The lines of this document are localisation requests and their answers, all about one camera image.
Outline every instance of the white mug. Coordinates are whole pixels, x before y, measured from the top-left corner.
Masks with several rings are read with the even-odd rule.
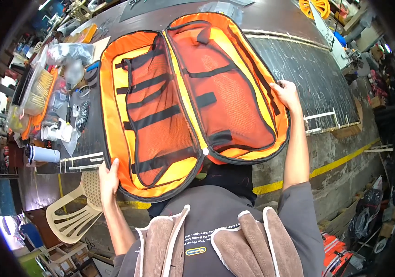
[[[44,140],[57,141],[57,139],[58,139],[57,131],[59,131],[57,129],[57,125],[45,127],[44,134],[43,134],[44,135]]]

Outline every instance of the orange wheel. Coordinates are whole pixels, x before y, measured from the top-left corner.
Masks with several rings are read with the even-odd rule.
[[[330,3],[328,2],[328,0],[299,0],[300,10],[308,18],[314,19],[314,16],[312,15],[311,12],[311,7],[309,5],[310,1],[314,4],[316,10],[319,11],[322,18],[327,19],[331,12]]]

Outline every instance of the screwdriver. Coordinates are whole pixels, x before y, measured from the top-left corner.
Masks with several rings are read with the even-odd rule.
[[[67,125],[70,125],[71,120],[71,108],[70,108],[70,95],[68,95],[68,106],[67,106],[67,116],[65,117]]]

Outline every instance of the person's left hand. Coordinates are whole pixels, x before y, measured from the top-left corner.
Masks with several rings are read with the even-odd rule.
[[[116,201],[116,192],[119,187],[117,170],[119,169],[119,159],[115,159],[112,166],[107,169],[105,162],[99,166],[99,184],[101,186],[102,206],[112,204]]]

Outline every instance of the gray jacket sleeve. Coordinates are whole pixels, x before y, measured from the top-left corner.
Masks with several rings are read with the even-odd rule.
[[[117,255],[114,257],[114,267],[112,273],[110,274],[110,277],[117,277],[120,271],[120,267],[122,266],[123,258],[125,258],[125,254]]]
[[[304,277],[321,276],[325,253],[317,227],[311,184],[306,182],[284,190],[278,215],[299,254]]]

